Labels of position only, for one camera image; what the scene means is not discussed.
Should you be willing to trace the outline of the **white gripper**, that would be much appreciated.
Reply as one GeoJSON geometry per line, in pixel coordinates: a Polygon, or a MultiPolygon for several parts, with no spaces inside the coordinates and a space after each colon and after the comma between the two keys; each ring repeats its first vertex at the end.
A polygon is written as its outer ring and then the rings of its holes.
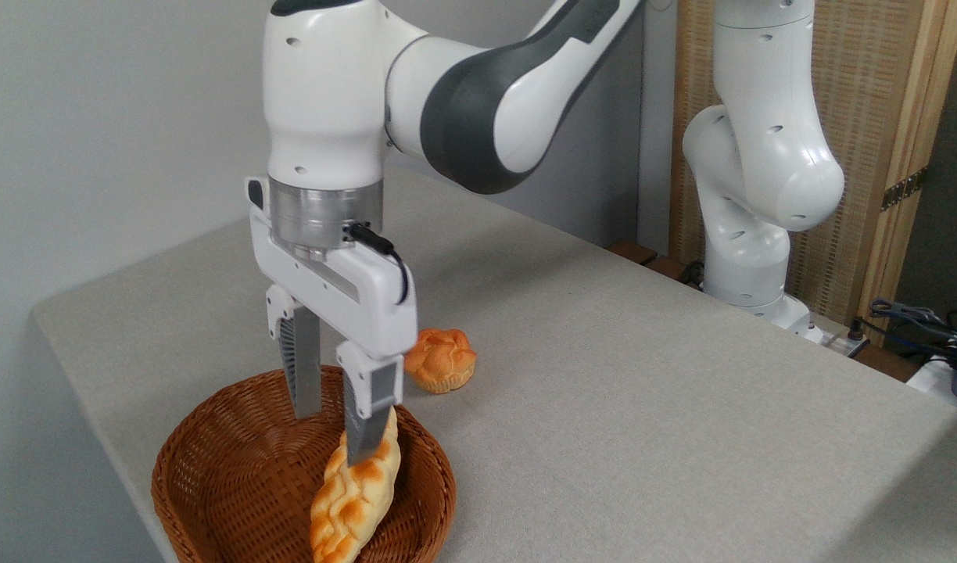
{"type": "Polygon", "coordinates": [[[381,446],[390,409],[403,402],[404,356],[417,342],[413,277],[351,228],[379,229],[383,183],[360,188],[297,188],[249,176],[250,228],[265,293],[269,334],[278,343],[297,420],[321,412],[321,327],[347,341],[343,368],[347,464],[381,446]]]}

